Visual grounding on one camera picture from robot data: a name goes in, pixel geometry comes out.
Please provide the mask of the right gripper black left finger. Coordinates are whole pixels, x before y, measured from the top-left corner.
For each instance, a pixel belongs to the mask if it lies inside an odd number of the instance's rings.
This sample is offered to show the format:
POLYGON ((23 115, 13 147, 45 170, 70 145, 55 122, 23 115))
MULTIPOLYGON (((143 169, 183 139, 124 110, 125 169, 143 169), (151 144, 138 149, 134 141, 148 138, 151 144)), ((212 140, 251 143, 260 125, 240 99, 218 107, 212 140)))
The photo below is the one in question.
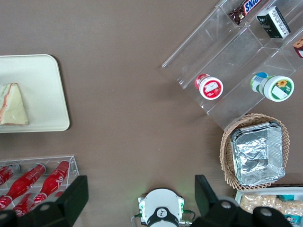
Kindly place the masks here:
POLYGON ((33 226, 72 227, 88 200, 88 178, 80 175, 58 199, 44 202, 32 211, 33 226))

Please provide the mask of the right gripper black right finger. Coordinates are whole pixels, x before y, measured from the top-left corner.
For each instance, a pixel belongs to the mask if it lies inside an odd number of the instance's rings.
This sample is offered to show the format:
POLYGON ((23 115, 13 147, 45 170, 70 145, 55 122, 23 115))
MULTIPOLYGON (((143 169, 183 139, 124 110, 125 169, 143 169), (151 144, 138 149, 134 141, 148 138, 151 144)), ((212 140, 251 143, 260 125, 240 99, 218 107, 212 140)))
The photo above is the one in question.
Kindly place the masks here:
POLYGON ((195 200, 204 220, 236 220, 238 205, 228 196, 217 196, 204 175, 195 175, 195 200))

